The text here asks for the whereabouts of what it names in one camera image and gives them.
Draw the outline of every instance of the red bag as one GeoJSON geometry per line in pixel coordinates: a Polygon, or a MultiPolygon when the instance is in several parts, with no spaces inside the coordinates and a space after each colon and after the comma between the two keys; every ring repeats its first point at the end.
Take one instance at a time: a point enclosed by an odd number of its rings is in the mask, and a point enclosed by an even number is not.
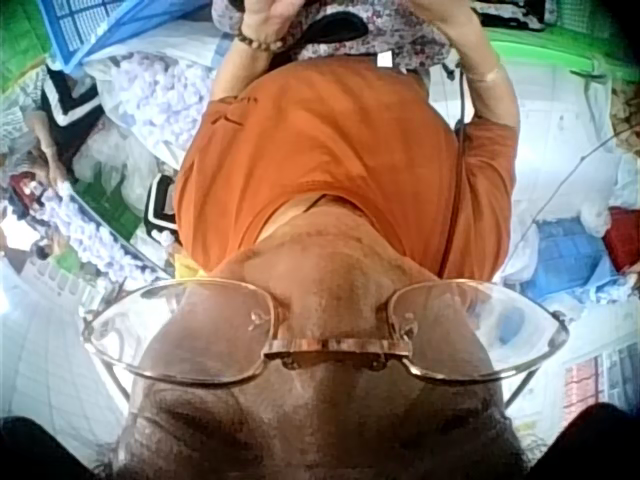
{"type": "Polygon", "coordinates": [[[622,272],[640,261],[640,210],[610,208],[611,228],[604,236],[611,262],[622,272]]]}

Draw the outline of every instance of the white cloth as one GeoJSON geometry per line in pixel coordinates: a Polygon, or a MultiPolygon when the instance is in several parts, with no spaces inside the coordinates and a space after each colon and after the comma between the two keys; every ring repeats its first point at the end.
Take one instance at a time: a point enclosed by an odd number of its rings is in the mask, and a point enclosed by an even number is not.
{"type": "Polygon", "coordinates": [[[104,226],[87,219],[71,196],[59,197],[53,190],[42,196],[43,208],[36,217],[55,225],[82,262],[93,263],[116,283],[127,280],[131,288],[148,285],[156,273],[124,251],[124,248],[104,226]]]}

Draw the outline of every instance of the gold bracelet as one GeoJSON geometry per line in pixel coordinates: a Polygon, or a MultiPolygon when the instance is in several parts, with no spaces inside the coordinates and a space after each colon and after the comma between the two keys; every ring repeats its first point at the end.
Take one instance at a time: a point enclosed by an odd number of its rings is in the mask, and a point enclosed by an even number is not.
{"type": "Polygon", "coordinates": [[[464,74],[467,76],[467,80],[470,82],[490,83],[493,82],[498,77],[498,75],[500,75],[500,72],[502,72],[503,69],[504,67],[502,66],[502,64],[499,64],[496,68],[485,75],[472,75],[466,71],[464,72],[464,74]]]}
{"type": "Polygon", "coordinates": [[[254,40],[252,38],[247,37],[244,33],[242,33],[242,30],[238,30],[238,35],[236,36],[236,39],[244,43],[249,48],[252,48],[253,50],[260,50],[262,52],[276,53],[280,51],[282,49],[282,46],[284,45],[281,40],[278,40],[277,42],[271,42],[271,43],[265,43],[265,42],[260,42],[258,40],[254,40]]]}

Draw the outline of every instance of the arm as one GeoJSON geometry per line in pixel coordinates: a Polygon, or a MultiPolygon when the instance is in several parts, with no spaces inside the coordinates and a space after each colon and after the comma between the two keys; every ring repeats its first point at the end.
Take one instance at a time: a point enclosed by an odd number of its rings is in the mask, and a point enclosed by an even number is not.
{"type": "MultiPolygon", "coordinates": [[[[245,0],[242,33],[263,44],[278,42],[302,8],[304,0],[245,0]]],[[[236,96],[269,68],[272,52],[234,40],[213,81],[211,100],[236,96]]]]}
{"type": "MultiPolygon", "coordinates": [[[[58,152],[56,144],[51,138],[47,115],[41,111],[31,112],[26,115],[25,121],[29,129],[31,129],[36,138],[40,141],[40,148],[44,152],[49,167],[49,181],[51,186],[56,188],[59,183],[64,182],[67,179],[67,172],[58,160],[58,152]]],[[[34,173],[36,173],[36,175],[39,174],[40,177],[42,177],[43,172],[36,171],[34,173]]]]}
{"type": "Polygon", "coordinates": [[[460,55],[476,115],[516,130],[520,113],[506,70],[467,0],[411,0],[414,11],[433,23],[460,55]]]}
{"type": "Polygon", "coordinates": [[[235,97],[269,68],[273,54],[234,40],[213,80],[211,101],[235,97]]]}

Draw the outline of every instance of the hand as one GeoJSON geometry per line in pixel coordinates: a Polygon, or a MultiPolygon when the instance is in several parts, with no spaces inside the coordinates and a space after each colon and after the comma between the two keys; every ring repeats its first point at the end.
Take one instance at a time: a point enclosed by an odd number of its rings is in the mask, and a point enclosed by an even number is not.
{"type": "Polygon", "coordinates": [[[245,0],[242,32],[252,40],[273,43],[289,30],[305,0],[245,0]]]}
{"type": "Polygon", "coordinates": [[[413,12],[437,27],[462,25],[473,14],[469,0],[408,0],[413,12]]]}
{"type": "Polygon", "coordinates": [[[60,185],[66,181],[67,172],[59,162],[55,162],[49,166],[49,183],[51,188],[57,191],[60,185]]]}

